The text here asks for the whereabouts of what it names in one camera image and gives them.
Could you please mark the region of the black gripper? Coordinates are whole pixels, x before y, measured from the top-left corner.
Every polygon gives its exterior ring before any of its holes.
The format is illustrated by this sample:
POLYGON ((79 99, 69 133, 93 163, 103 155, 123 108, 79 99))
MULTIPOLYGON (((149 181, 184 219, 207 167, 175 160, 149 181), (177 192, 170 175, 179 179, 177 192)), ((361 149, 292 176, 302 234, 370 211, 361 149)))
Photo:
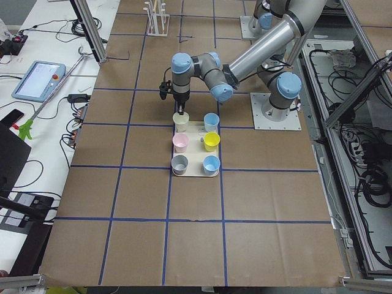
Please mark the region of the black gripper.
POLYGON ((178 114, 184 114, 185 112, 185 103, 189 100, 189 92, 176 92, 173 91, 173 98, 176 100, 178 104, 178 114))

